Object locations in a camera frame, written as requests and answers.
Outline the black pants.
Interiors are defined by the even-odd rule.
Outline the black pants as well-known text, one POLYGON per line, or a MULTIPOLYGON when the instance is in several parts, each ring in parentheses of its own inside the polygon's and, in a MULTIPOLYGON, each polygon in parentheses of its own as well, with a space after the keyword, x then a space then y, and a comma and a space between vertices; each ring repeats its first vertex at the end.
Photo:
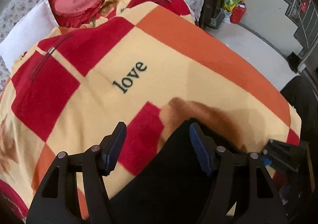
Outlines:
POLYGON ((111 199, 114 223, 200 223, 214 192, 218 169, 210 175, 202 170, 190 141, 193 123, 216 145, 243 153, 199 120, 184 121, 151 162, 111 199))

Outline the orange red checkered blanket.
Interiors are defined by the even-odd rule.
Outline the orange red checkered blanket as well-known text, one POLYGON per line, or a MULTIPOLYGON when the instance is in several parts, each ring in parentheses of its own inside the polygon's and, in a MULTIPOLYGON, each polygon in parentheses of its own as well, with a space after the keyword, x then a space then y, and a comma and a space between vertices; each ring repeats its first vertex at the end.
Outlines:
POLYGON ((126 139, 115 169, 102 178, 110 206, 190 118, 261 160, 270 139, 299 144, 295 109, 197 27, 183 0, 102 6, 95 22, 55 27, 13 65, 1 93, 1 223, 27 223, 56 155, 85 152, 119 122, 126 139))

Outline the white pillow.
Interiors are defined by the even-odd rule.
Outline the white pillow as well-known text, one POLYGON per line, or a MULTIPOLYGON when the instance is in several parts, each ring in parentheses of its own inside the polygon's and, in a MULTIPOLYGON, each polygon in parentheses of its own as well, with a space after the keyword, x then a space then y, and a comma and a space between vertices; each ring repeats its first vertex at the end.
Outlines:
POLYGON ((40 0, 1 42, 1 57, 7 69, 11 70, 19 56, 47 37, 57 26, 49 1, 40 0))

